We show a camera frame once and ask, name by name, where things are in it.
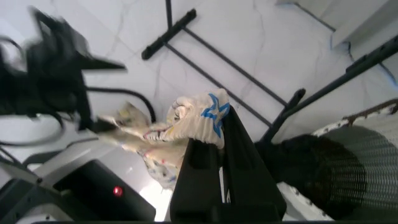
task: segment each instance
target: marble floor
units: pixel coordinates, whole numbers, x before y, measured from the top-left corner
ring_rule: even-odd
[[[152,102],[159,120],[174,99],[216,88],[173,52],[163,48],[150,60],[141,52],[167,28],[165,3],[161,0],[14,0],[0,1],[0,34],[20,44],[36,37],[28,6],[35,6],[53,16],[63,17],[86,37],[91,52],[126,64],[126,73],[86,73],[91,86],[110,86],[138,91]],[[276,6],[275,0],[173,0],[176,21],[195,8],[197,18],[189,28],[215,46],[276,92],[289,100],[299,88],[310,96],[344,74],[352,61],[346,46],[330,48],[332,31],[294,5]],[[282,109],[247,78],[231,68],[184,32],[170,44],[238,95],[263,117],[274,120]],[[274,138],[275,142],[316,130],[343,116],[361,111],[398,96],[382,68],[376,66],[292,116]],[[147,113],[145,105],[128,96],[90,95],[95,114],[110,113],[129,100]],[[267,130],[250,112],[233,100],[231,104],[253,141]],[[11,121],[2,119],[5,125]],[[0,133],[1,139],[20,141],[45,136],[56,128],[51,121],[13,120],[20,128]],[[65,147],[81,138],[68,127],[59,142],[32,149],[9,149],[19,159],[43,150]]]

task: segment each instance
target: laundry basket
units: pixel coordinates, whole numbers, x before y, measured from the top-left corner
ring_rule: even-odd
[[[337,220],[398,220],[398,100],[328,125],[306,196]]]

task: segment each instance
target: red led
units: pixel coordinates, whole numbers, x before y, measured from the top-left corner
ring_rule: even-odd
[[[123,189],[119,186],[115,186],[115,188],[113,189],[113,194],[117,197],[120,197],[123,194]]]

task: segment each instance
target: metal rod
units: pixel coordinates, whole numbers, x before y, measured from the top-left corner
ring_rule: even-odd
[[[236,65],[233,61],[231,61],[228,57],[223,55],[221,52],[219,52],[217,49],[215,49],[213,46],[211,46],[208,42],[204,41],[202,38],[197,36],[195,33],[193,33],[190,29],[186,27],[182,27],[182,29],[189,35],[191,35],[194,39],[199,41],[201,44],[203,44],[205,47],[207,47],[209,50],[211,50],[214,54],[219,56],[221,59],[223,59],[226,63],[228,63],[230,66],[235,68],[238,72],[240,72],[242,75],[244,75],[246,78],[248,78],[250,81],[252,81],[254,84],[256,84],[260,89],[264,90],[266,93],[268,93],[270,96],[272,96],[275,100],[277,100],[279,103],[281,103],[283,106],[287,106],[286,101],[284,101],[281,97],[276,95],[272,90],[268,89],[265,85],[263,85],[261,82],[253,78],[248,72],[243,70],[241,67]]]
[[[217,80],[215,80],[211,75],[203,71],[198,65],[193,63],[191,60],[186,58],[183,54],[181,54],[178,50],[176,50],[174,47],[169,45],[168,43],[164,43],[164,46],[170,49],[173,53],[175,53],[177,56],[179,56],[182,60],[187,62],[189,65],[191,65],[197,72],[199,72],[201,75],[206,77],[209,81],[211,81],[214,85],[216,85],[218,88],[223,88],[227,91],[228,95],[234,99],[236,102],[238,102],[240,105],[242,105],[244,108],[246,108],[250,113],[252,113],[256,118],[261,120],[264,124],[271,126],[271,122],[269,122],[267,119],[265,119],[263,116],[261,116],[257,111],[252,109],[249,105],[247,105],[243,100],[239,99],[235,94],[233,94],[231,91],[229,91],[225,86],[223,86],[221,83],[219,83]]]
[[[173,26],[171,0],[166,0],[166,14],[167,14],[167,27],[171,29]]]
[[[263,143],[271,143],[272,138],[276,135],[276,133],[279,131],[280,127],[285,123],[286,117],[283,117],[282,115],[288,111],[294,108],[295,106],[298,105],[300,100],[304,97],[305,94],[305,89],[300,89],[297,90],[293,97],[289,100],[287,103],[287,106],[279,113],[278,117],[276,117],[275,121],[272,123],[272,126],[269,127],[267,132],[262,136],[260,142]]]
[[[296,107],[286,111],[282,116],[285,118],[292,116],[294,113],[317,101],[319,98],[344,85],[348,81],[352,80],[353,78],[357,77],[358,75],[362,74],[363,72],[377,65],[383,60],[389,58],[390,56],[396,54],[397,52],[398,36],[386,42],[376,50],[373,50],[370,54],[364,55],[362,58],[355,61],[352,66],[346,69],[346,73],[344,75],[329,83],[327,86],[314,93],[312,96],[298,104]]]

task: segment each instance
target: blue star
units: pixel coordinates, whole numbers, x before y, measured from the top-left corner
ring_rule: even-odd
[[[213,130],[217,134],[217,136],[221,138],[221,125],[223,124],[221,120],[229,112],[229,103],[226,103],[223,106],[219,106],[218,98],[211,93],[209,93],[209,96],[213,100],[213,105],[209,108],[206,108],[200,116],[204,116],[205,118],[211,118],[213,120]],[[218,109],[218,113],[221,115],[221,119],[217,123],[216,120],[218,115],[210,113],[210,111],[213,111],[215,109]]]

